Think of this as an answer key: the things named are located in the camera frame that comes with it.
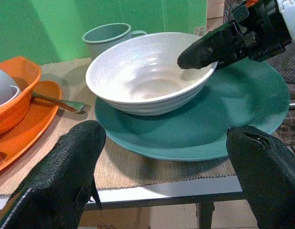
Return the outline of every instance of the spoon handle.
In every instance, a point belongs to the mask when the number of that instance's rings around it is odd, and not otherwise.
[[[82,111],[83,108],[85,107],[85,103],[82,103],[82,102],[54,99],[54,98],[50,98],[48,96],[38,94],[36,92],[32,92],[32,97],[46,100],[46,101],[51,102],[53,104],[59,105],[68,111],[72,111],[72,112],[76,112],[76,113]]]

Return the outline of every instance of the mug handle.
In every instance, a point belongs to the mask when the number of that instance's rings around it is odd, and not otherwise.
[[[143,30],[136,30],[136,31],[131,31],[130,35],[134,36],[134,35],[147,35],[148,33],[143,31]]]

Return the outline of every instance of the ceramic bowl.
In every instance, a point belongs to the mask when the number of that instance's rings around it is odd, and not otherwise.
[[[17,125],[27,114],[31,90],[38,83],[42,71],[40,66],[22,56],[1,62],[0,69],[9,75],[22,91],[12,101],[0,106],[1,135]]]
[[[162,32],[136,37],[106,50],[89,66],[86,83],[114,108],[134,115],[162,115],[191,100],[217,63],[180,69],[179,55],[198,36]]]
[[[9,103],[21,93],[16,82],[0,69],[0,106]]]

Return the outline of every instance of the green wall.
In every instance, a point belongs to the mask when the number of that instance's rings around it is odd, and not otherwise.
[[[0,0],[0,62],[25,56],[38,64],[88,57],[82,35],[126,22],[147,33],[206,25],[207,0]]]

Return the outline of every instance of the table leg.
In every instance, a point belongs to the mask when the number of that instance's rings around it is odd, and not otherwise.
[[[213,202],[202,202],[196,204],[198,229],[211,229],[213,210]]]

